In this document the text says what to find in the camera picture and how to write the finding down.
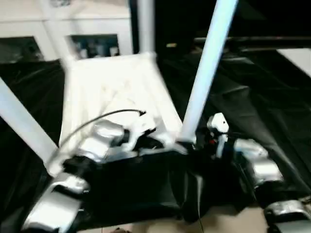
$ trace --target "white cabinet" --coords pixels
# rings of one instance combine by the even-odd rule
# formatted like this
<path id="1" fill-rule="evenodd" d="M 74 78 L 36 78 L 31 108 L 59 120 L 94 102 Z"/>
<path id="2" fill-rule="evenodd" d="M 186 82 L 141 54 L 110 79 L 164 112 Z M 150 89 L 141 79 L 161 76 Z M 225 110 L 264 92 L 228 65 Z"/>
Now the white cabinet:
<path id="1" fill-rule="evenodd" d="M 116 34 L 120 54 L 133 53 L 127 0 L 71 0 L 53 11 L 63 36 Z M 33 36 L 46 61 L 58 59 L 46 20 L 39 0 L 0 0 L 0 43 L 1 38 Z"/>

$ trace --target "cabinet door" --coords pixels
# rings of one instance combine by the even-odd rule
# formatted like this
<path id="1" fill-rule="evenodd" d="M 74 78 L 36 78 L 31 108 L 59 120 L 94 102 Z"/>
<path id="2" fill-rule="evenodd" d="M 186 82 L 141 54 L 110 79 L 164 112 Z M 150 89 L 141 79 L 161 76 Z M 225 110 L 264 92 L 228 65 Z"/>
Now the cabinet door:
<path id="1" fill-rule="evenodd" d="M 59 28 L 63 35 L 73 36 L 90 36 L 89 40 L 106 41 L 114 47 L 112 37 L 117 38 L 116 44 L 121 55 L 133 54 L 131 24 L 129 18 L 117 19 L 75 19 L 63 20 L 59 22 Z"/>
<path id="2" fill-rule="evenodd" d="M 2 40 L 2 48 L 7 50 L 14 47 L 13 50 L 16 51 L 18 45 L 25 46 L 29 43 L 31 48 L 28 54 L 35 50 L 34 53 L 37 53 L 38 57 L 42 56 L 45 61 L 57 59 L 51 40 L 41 21 L 2 22 L 0 23 L 0 44 L 2 38 L 9 38 L 9 40 Z"/>

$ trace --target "metal pole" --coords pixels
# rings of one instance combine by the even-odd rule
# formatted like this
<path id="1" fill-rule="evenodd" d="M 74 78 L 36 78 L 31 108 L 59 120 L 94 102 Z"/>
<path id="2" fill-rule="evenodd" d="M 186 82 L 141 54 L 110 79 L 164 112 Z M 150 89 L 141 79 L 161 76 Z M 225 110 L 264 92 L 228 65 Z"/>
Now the metal pole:
<path id="1" fill-rule="evenodd" d="M 179 135 L 193 141 L 221 57 L 238 0 L 217 0 Z"/>
<path id="2" fill-rule="evenodd" d="M 0 116 L 42 159 L 48 162 L 57 146 L 0 78 Z"/>
<path id="3" fill-rule="evenodd" d="M 155 51 L 154 0 L 138 0 L 139 52 Z"/>

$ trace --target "white robot part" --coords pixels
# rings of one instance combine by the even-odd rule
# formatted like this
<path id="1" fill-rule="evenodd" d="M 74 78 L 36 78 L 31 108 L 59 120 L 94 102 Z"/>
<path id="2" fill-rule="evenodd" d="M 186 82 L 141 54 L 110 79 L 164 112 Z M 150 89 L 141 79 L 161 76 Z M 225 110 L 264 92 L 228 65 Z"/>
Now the white robot part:
<path id="1" fill-rule="evenodd" d="M 220 133 L 227 133 L 229 131 L 229 125 L 222 113 L 216 113 L 211 116 L 207 122 L 207 128 L 210 130 L 217 130 Z"/>

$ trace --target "black plastic sheet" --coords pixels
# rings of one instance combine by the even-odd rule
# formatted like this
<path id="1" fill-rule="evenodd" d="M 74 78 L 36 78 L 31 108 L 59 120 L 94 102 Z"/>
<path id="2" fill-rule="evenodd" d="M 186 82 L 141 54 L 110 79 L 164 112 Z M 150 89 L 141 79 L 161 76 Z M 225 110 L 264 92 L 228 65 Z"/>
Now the black plastic sheet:
<path id="1" fill-rule="evenodd" d="M 199 59 L 200 55 L 197 54 L 158 61 L 181 118 L 187 108 Z M 58 143 L 64 92 L 64 73 L 59 63 L 0 66 L 0 76 L 53 141 Z M 206 124 L 210 115 L 216 112 L 224 113 L 232 132 L 242 133 L 243 136 L 263 144 L 271 157 L 277 161 L 287 180 L 310 193 L 310 90 L 311 79 L 276 51 L 245 52 L 229 56 L 226 54 L 218 67 L 200 126 Z M 2 155 L 1 163 L 4 193 L 1 230 L 17 232 L 25 216 L 25 210 L 36 194 L 43 189 L 49 177 L 39 158 L 10 127 L 3 121 L 0 127 L 1 151 L 10 152 Z M 162 162 L 173 164 L 172 161 L 167 161 L 168 158 L 162 159 Z M 130 168 L 137 166 L 133 161 L 123 167 L 114 167 L 115 165 L 111 164 L 110 169 L 103 170 L 102 178 L 96 186 L 98 192 L 93 193 L 94 198 L 90 202 L 93 213 L 84 219 L 82 227 L 85 229 L 160 216 L 182 216 L 188 221 L 196 220 L 198 195 L 195 191 L 188 193 L 188 202 L 183 205 L 186 189 L 178 182 L 185 182 L 185 177 L 186 183 L 190 185 L 195 185 L 197 181 L 193 180 L 193 173 L 188 176 L 189 170 L 185 167 L 185 161 L 181 159 L 179 162 L 182 169 L 179 173 L 184 174 L 182 179 L 169 175 L 173 171 L 171 166 L 157 167 L 159 161 L 154 163 L 154 167 L 151 166 L 153 163 L 146 162 L 151 166 L 150 170 L 143 166 L 138 168 L 147 173 L 157 173 L 158 179 L 154 180 L 154 187 L 158 188 L 152 191 L 146 185 L 147 180 L 137 180 L 135 188 L 133 180 L 132 183 L 122 181 L 118 186 L 118 177 L 139 177 L 138 173 L 129 175 Z M 211 205 L 233 203 L 239 199 L 237 187 L 227 179 L 231 171 L 223 169 L 220 172 L 212 168 L 213 166 L 207 169 L 208 173 L 200 173 L 206 181 L 200 199 L 202 215 Z M 111 174 L 113 179 L 107 179 L 108 174 Z M 123 192 L 122 205 L 117 206 Z M 138 198 L 142 196 L 134 195 L 140 192 L 147 195 L 144 197 L 145 202 L 144 199 Z M 142 204 L 146 203 L 149 206 L 144 205 L 143 212 L 139 212 Z"/>

